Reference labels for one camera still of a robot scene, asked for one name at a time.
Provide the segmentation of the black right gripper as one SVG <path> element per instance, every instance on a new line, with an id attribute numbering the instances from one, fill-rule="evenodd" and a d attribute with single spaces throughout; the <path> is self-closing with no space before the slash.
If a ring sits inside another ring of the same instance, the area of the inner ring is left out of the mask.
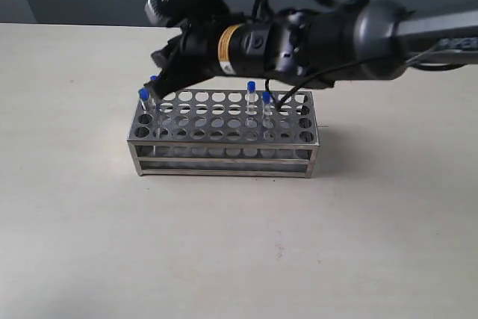
<path id="1" fill-rule="evenodd" d="M 152 98 L 164 99 L 215 76 L 235 76 L 230 47 L 234 34 L 245 25 L 245 16 L 214 16 L 183 25 L 180 35 L 150 55 L 156 67 L 162 69 L 160 81 L 148 82 Z"/>

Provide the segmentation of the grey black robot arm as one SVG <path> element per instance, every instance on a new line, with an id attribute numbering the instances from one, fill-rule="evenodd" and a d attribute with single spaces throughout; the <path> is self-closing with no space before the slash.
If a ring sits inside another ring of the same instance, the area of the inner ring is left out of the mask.
<path id="1" fill-rule="evenodd" d="M 338 81 L 390 81 L 407 69 L 450 71 L 477 63 L 477 3 L 427 12 L 390 0 L 350 0 L 329 12 L 265 10 L 190 20 L 152 53 L 153 98 L 216 76 L 277 80 L 292 93 Z"/>

